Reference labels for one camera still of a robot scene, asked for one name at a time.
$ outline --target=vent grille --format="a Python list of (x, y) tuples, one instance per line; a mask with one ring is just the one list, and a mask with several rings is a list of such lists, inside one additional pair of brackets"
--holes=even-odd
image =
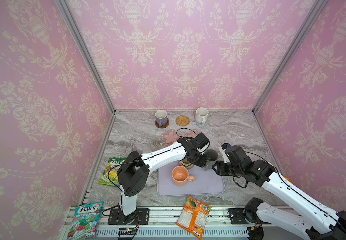
[[(96, 237), (117, 237), (117, 227), (99, 227)], [(137, 232), (138, 238), (148, 237), (192, 237), (188, 231), (180, 227), (140, 227)], [(207, 227), (203, 238), (211, 237), (249, 237), (246, 227)]]

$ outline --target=snack package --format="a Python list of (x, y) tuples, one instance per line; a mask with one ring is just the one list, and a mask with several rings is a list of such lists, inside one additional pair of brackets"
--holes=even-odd
[(203, 202), (188, 197), (176, 225), (202, 240), (206, 220), (211, 209)]
[[(108, 180), (108, 171), (112, 167), (122, 164), (123, 161), (125, 161), (125, 159), (126, 158), (117, 158), (117, 157), (110, 158), (109, 163), (106, 166), (106, 169), (103, 171), (102, 177), (98, 180), (98, 184), (105, 184), (105, 185), (109, 185), (109, 186), (114, 187), (114, 185)], [(120, 166), (113, 168), (109, 173), (110, 180), (114, 184), (116, 184), (118, 187), (119, 187), (119, 182), (118, 182), (117, 171), (118, 171), (119, 167)]]
[(97, 231), (99, 212), (103, 202), (85, 204), (76, 207), (68, 240), (94, 238)]

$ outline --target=cable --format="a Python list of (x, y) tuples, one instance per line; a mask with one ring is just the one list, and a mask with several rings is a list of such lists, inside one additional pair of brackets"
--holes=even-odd
[(108, 209), (103, 210), (103, 211), (102, 211), (102, 215), (104, 215), (105, 217), (108, 217), (109, 215), (105, 215), (105, 214), (103, 214), (103, 213), (106, 212), (107, 210), (113, 209), (113, 208), (115, 208), (115, 207), (118, 207), (118, 205), (115, 205), (115, 206), (113, 206), (113, 207), (110, 207), (110, 208), (108, 208)]
[[(246, 152), (246, 153), (253, 154), (253, 155), (256, 155), (256, 156), (260, 157), (262, 160), (264, 160), (266, 163), (270, 164), (270, 163), (269, 163), (267, 160), (265, 160), (262, 156), (259, 156), (259, 155), (257, 155), (257, 154), (254, 154), (254, 153), (252, 153), (252, 152), (247, 152), (247, 151), (245, 151), (245, 152)], [(292, 189), (295, 193), (297, 193), (298, 195), (300, 195), (303, 199), (305, 199), (306, 201), (308, 201), (310, 204), (312, 204), (313, 206), (315, 206), (315, 207), (316, 207), (317, 209), (319, 209), (320, 211), (324, 212), (324, 213), (325, 213), (325, 216), (330, 216), (333, 220), (335, 220), (335, 221), (341, 226), (341, 228), (344, 230), (344, 233), (345, 233), (345, 235), (346, 235), (346, 230), (345, 230), (344, 227), (341, 225), (341, 223), (339, 223), (336, 219), (334, 219), (334, 217), (332, 217), (330, 214), (328, 214), (327, 212), (325, 212), (323, 209), (319, 208), (319, 207), (316, 206), (314, 203), (312, 203), (311, 201), (309, 201), (309, 199), (305, 198), (303, 195), (301, 195), (301, 194), (300, 194), (299, 192), (297, 192), (295, 189), (291, 188), (291, 186), (289, 186), (289, 185), (282, 179), (282, 177), (281, 177), (279, 171), (277, 170), (277, 168), (276, 168), (275, 166), (273, 166), (273, 167), (274, 167), (274, 169), (276, 170), (276, 172), (277, 172), (278, 176), (280, 177), (281, 181), (282, 181), (283, 183), (285, 183), (285, 185), (287, 185), (288, 188)]]
[(138, 160), (138, 161), (133, 161), (133, 162), (125, 162), (125, 163), (118, 164), (118, 165), (116, 165), (116, 166), (110, 168), (110, 169), (108, 170), (108, 180), (122, 192), (122, 189), (121, 189), (120, 187), (118, 187), (115, 183), (113, 183), (113, 182), (110, 180), (110, 178), (109, 178), (109, 173), (110, 173), (110, 171), (112, 171), (113, 168), (116, 168), (116, 167), (121, 166), (121, 165), (124, 165), (124, 164), (135, 163), (135, 162), (141, 162), (141, 161), (143, 161), (143, 160)]
[[(187, 130), (190, 130), (190, 131), (194, 132), (194, 131), (191, 130), (190, 128), (182, 127), (182, 128), (179, 128), (179, 129), (176, 131), (176, 135), (179, 136), (179, 137), (184, 137), (184, 136), (178, 135), (178, 131), (181, 130), (181, 129), (187, 129)], [(210, 146), (210, 140), (209, 140), (209, 145), (207, 146), (207, 148), (206, 148), (204, 151), (199, 152), (199, 153), (205, 152), (205, 151), (209, 148), (209, 146)]]
[(123, 233), (119, 233), (118, 232), (118, 239), (122, 239), (122, 238), (125, 238), (125, 239), (129, 239), (129, 238), (127, 238), (127, 237), (121, 237), (122, 235), (124, 235), (124, 236), (129, 236), (129, 235), (132, 235), (133, 237), (132, 238), (130, 238), (130, 240), (132, 240), (136, 235), (137, 235), (137, 232), (138, 232), (138, 229), (139, 229), (139, 226), (140, 226), (140, 223), (139, 223), (139, 216), (138, 215), (136, 215), (136, 217), (138, 218), (138, 222), (137, 222), (137, 225), (134, 227), (134, 228), (132, 228), (132, 230), (129, 230), (129, 231), (131, 231), (130, 233), (133, 233), (133, 234), (127, 234), (128, 232), (123, 232)]
[[(229, 215), (229, 214), (232, 214), (232, 212), (231, 212), (230, 210), (228, 210), (228, 212), (226, 213), (226, 216), (227, 216), (228, 218), (232, 219), (231, 215)], [(242, 214), (240, 214), (240, 213), (238, 213), (238, 212), (236, 212), (236, 214), (239, 215), (239, 216), (242, 217), (242, 218), (245, 218), (244, 215), (242, 215)]]
[(240, 162), (240, 164), (238, 165), (238, 167), (239, 167), (240, 171), (241, 171), (243, 174), (246, 175), (246, 173), (243, 171), (243, 168), (242, 168), (242, 166), (241, 166), (241, 162)]
[(239, 186), (239, 187), (241, 187), (241, 188), (246, 188), (246, 187), (247, 187), (247, 179), (245, 179), (245, 186), (239, 185), (239, 184), (234, 180), (234, 176), (232, 177), (232, 179), (233, 179), (233, 182), (234, 182), (237, 186)]
[(176, 135), (179, 136), (179, 137), (183, 137), (183, 136), (178, 135), (178, 131), (181, 130), (181, 129), (187, 129), (187, 130), (190, 130), (190, 131), (194, 132), (194, 131), (191, 130), (190, 128), (182, 127), (182, 128), (180, 128), (180, 129), (178, 129), (178, 130), (176, 131)]
[(345, 228), (341, 225), (341, 223), (339, 223), (338, 222), (338, 220), (336, 220), (336, 219), (334, 219), (332, 216), (330, 216), (333, 220), (335, 220), (339, 225), (340, 225), (340, 227), (344, 230), (344, 233), (345, 233), (345, 235), (346, 235), (346, 230), (345, 230)]

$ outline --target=damask wallpaper pattern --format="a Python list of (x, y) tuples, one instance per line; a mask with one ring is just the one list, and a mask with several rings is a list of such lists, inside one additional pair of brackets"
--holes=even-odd
[(258, 117), (283, 174), (346, 211), (346, 0), (328, 1)]
[(0, 239), (57, 239), (110, 113), (54, 1), (0, 1)]
[(116, 109), (252, 109), (315, 0), (67, 0)]

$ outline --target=fox's candy bag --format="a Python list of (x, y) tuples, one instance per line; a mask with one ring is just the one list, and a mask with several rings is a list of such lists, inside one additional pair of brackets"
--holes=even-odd
[(96, 202), (76, 207), (70, 232), (68, 233), (68, 240), (87, 239), (96, 236), (97, 222), (102, 205), (103, 202)]
[(108, 171), (112, 167), (114, 167), (109, 173), (109, 178), (115, 185), (119, 187), (117, 171), (119, 167), (121, 166), (121, 164), (123, 163), (123, 161), (125, 161), (125, 159), (126, 158), (117, 158), (117, 157), (110, 158), (108, 161), (108, 165), (106, 166), (106, 169), (103, 171), (103, 174), (100, 180), (98, 181), (98, 184), (105, 184), (105, 185), (115, 187), (108, 179)]

